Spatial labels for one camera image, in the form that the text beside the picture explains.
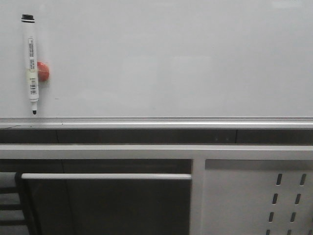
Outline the red round magnet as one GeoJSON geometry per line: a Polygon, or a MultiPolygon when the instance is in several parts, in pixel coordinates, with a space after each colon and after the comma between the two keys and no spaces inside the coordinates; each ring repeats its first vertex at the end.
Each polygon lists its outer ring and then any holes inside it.
{"type": "Polygon", "coordinates": [[[37,62],[38,69],[38,80],[40,82],[46,82],[49,79],[49,67],[47,64],[38,61],[37,62]]]}

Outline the white metal rack frame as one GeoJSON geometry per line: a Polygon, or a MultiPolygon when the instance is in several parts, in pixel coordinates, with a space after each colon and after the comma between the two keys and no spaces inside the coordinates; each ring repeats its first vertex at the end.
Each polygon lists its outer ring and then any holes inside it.
{"type": "Polygon", "coordinates": [[[202,235],[204,164],[211,160],[311,161],[308,145],[72,145],[2,144],[1,159],[10,160],[102,160],[102,159],[192,159],[190,233],[202,235]]]}

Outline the white horizontal bar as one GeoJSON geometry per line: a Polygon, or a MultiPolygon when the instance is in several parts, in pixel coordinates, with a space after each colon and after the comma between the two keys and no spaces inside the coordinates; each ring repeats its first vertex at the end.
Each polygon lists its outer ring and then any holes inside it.
{"type": "Polygon", "coordinates": [[[191,180],[191,174],[161,173],[23,173],[26,180],[191,180]]]}

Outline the white perforated metal panel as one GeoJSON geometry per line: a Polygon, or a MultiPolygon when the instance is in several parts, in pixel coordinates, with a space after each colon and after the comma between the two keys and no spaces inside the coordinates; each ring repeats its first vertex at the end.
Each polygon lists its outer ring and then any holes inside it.
{"type": "Polygon", "coordinates": [[[204,235],[310,235],[313,163],[206,160],[204,235]]]}

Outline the white whiteboard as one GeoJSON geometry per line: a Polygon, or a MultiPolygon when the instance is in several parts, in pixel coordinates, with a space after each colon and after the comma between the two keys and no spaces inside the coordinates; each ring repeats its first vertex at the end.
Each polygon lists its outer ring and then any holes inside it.
{"type": "Polygon", "coordinates": [[[0,126],[313,126],[310,0],[3,0],[0,126]],[[37,114],[22,14],[35,19],[37,114]]]}

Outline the white whiteboard marker pen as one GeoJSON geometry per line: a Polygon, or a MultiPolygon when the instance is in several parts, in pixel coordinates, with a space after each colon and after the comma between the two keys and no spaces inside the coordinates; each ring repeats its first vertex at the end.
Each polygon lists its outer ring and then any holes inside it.
{"type": "Polygon", "coordinates": [[[35,19],[33,15],[22,14],[23,50],[25,60],[25,76],[27,80],[27,93],[31,103],[33,115],[37,114],[39,101],[39,79],[37,66],[37,48],[35,19]]]}

